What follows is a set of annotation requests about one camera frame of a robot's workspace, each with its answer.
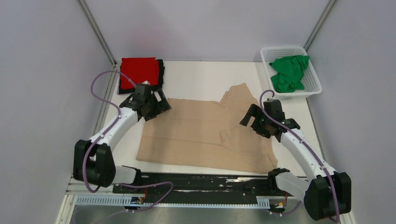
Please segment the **beige t shirt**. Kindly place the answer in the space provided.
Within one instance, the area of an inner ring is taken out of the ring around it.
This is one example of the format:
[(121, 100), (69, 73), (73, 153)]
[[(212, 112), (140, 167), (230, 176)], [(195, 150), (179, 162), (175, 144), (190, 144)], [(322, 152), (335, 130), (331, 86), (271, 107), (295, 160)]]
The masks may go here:
[(278, 165), (270, 139), (240, 121), (257, 100), (246, 84), (217, 101), (169, 98), (171, 110), (147, 121), (137, 160), (251, 173)]

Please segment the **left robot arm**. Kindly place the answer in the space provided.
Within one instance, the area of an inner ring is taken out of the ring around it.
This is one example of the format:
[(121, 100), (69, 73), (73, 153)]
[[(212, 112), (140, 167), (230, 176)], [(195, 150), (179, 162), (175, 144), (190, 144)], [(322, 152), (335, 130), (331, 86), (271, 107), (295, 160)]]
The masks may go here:
[(137, 84), (135, 92), (116, 107), (110, 123), (88, 140), (75, 144), (73, 178), (86, 184), (108, 187), (125, 184), (132, 193), (139, 192), (143, 180), (137, 168), (116, 165), (113, 152), (127, 131), (139, 121), (148, 121), (171, 109), (162, 89), (149, 84)]

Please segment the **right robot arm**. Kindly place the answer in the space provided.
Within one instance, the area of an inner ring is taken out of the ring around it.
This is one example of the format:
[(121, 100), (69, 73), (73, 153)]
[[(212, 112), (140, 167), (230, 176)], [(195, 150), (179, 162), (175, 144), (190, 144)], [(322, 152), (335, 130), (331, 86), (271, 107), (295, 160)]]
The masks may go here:
[(269, 172), (267, 190), (273, 195), (282, 191), (292, 194), (304, 204), (313, 220), (330, 218), (338, 221), (352, 206), (352, 180), (345, 172), (338, 172), (320, 158), (307, 142), (300, 125), (287, 119), (280, 100), (268, 99), (260, 105), (251, 104), (240, 125), (251, 128), (258, 135), (275, 137), (292, 154), (306, 175), (303, 180), (286, 168)]

